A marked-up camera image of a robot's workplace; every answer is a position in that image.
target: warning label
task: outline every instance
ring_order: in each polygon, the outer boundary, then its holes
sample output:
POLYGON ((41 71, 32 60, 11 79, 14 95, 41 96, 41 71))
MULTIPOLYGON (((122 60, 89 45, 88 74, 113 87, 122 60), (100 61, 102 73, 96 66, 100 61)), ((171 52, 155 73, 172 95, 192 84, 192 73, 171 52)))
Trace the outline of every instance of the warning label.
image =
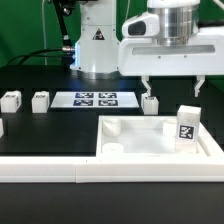
POLYGON ((93 37, 93 40, 105 40, 100 29, 97 30, 95 36, 93 37))

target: black cable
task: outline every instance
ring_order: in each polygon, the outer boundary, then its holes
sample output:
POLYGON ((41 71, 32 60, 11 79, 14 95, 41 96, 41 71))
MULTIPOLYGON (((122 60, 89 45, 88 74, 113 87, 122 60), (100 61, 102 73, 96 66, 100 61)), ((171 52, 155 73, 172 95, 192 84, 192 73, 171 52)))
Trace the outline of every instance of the black cable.
POLYGON ((63 45, 73 46, 72 41, 68 36, 68 32, 67 32, 67 29, 66 29, 66 25, 65 25, 63 15, 62 15, 59 0, 53 0, 53 4, 54 4, 54 7, 55 7, 56 15, 57 15, 57 18, 58 18, 58 23, 59 23, 61 34, 62 34, 63 45))
POLYGON ((34 51, 34 52, 30 53, 29 55, 23 57, 23 59, 18 63, 18 65, 22 65, 27 59, 29 59, 32 56, 35 56, 38 54, 43 54, 43 53, 48 53, 48 52, 56 52, 56 51, 62 52, 62 49, 61 48, 53 48, 53 49, 49 48, 49 49, 34 51))
MULTIPOLYGON (((19 56, 16 56, 16 57, 14 57, 14 58, 12 58, 12 59, 10 59, 8 62, 7 62, 7 64, 6 64, 6 66, 10 66, 11 65, 11 63, 13 62, 13 61, 15 61, 16 59, 18 59, 18 58, 24 58, 24 57, 27 57, 27 56, 29 56, 29 55, 19 55, 19 56)), ((33 56, 31 56, 32 58, 33 57, 35 57, 35 58, 61 58, 61 57, 63 57, 64 55, 33 55, 33 56)))

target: small white cube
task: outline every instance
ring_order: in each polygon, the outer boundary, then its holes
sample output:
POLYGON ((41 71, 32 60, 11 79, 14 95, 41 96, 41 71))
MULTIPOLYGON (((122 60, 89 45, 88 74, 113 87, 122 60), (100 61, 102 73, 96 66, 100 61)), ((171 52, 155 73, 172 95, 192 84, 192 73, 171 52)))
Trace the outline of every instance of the small white cube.
POLYGON ((145 115, 158 115, 159 101, 156 97, 142 94, 142 110, 145 115))
POLYGON ((201 108, 181 106, 177 114, 175 149, 179 152, 197 152, 201 108))
POLYGON ((49 104, 49 92, 36 92, 32 99, 32 111, 33 113, 47 113, 49 104))
POLYGON ((2 113, 16 113, 22 104, 20 91, 9 91, 1 98, 2 113))
POLYGON ((2 119, 0 118, 0 138, 4 134, 2 119))

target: green background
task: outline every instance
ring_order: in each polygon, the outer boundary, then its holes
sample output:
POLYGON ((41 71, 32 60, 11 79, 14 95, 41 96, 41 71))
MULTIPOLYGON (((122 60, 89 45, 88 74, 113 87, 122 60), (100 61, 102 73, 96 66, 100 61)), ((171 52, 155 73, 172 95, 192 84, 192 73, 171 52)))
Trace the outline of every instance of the green background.
MULTIPOLYGON (((128 0, 117 0, 117 37, 121 39, 121 26, 125 20, 128 0)), ((147 0, 131 0, 129 17, 146 11, 147 0)), ((61 47, 61 34, 53 4, 45 4, 47 47, 61 47)), ((224 18, 224 12, 212 0, 202 0, 200 20, 224 18)), ((70 38, 75 42, 80 36, 79 5, 72 16, 65 18, 70 38)), ((0 67, 13 57, 44 48, 42 28, 42 0, 0 0, 0 67)), ((49 59, 49 64, 60 64, 59 58, 49 59)), ((42 58, 32 58, 26 64, 44 64, 42 58)), ((224 91, 224 82, 212 82, 224 91)))

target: black table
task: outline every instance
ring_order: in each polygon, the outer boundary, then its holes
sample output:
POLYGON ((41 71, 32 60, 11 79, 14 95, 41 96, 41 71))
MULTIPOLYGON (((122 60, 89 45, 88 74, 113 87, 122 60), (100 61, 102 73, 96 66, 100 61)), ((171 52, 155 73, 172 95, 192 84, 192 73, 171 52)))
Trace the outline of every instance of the black table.
MULTIPOLYGON (((206 81, 194 98, 194 81, 193 77, 152 78, 159 115, 176 115, 181 104, 201 106, 201 122, 223 148, 224 94, 206 81)), ((51 101, 57 91, 134 91, 138 100, 145 91, 139 78, 99 83, 72 77, 57 66, 1 68, 1 97, 7 90, 20 90, 23 106, 16 114, 1 114, 4 156, 94 156, 99 115, 142 115, 141 109, 49 109, 47 114, 32 114, 36 91, 49 91, 51 101)), ((0 184, 4 224, 223 223, 223 204, 223 183, 0 184)))

